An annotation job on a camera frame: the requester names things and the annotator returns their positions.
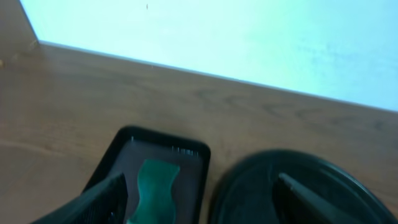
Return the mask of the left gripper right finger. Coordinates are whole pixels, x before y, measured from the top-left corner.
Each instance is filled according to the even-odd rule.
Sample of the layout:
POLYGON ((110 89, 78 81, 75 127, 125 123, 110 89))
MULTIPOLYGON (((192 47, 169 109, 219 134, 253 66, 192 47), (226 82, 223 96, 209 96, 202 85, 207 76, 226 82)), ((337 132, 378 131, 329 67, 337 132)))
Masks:
POLYGON ((285 173, 274 182, 272 202, 280 223, 363 224, 285 173))

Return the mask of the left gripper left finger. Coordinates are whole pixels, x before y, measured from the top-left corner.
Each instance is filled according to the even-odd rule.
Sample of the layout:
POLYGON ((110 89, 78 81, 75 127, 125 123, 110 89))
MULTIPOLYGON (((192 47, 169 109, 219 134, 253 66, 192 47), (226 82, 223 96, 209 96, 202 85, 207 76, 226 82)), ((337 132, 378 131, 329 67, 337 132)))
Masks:
POLYGON ((116 174, 33 224, 123 224, 127 198, 125 176, 116 174))

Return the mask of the green sponge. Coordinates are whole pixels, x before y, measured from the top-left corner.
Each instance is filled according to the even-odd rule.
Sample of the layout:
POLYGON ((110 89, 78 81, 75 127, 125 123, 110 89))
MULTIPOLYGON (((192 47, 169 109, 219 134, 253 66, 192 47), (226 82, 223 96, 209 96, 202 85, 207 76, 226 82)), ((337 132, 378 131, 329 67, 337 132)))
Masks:
POLYGON ((176 205, 172 197, 172 186, 179 172, 178 165, 146 159, 137 175, 139 202, 127 222, 174 224, 176 205))

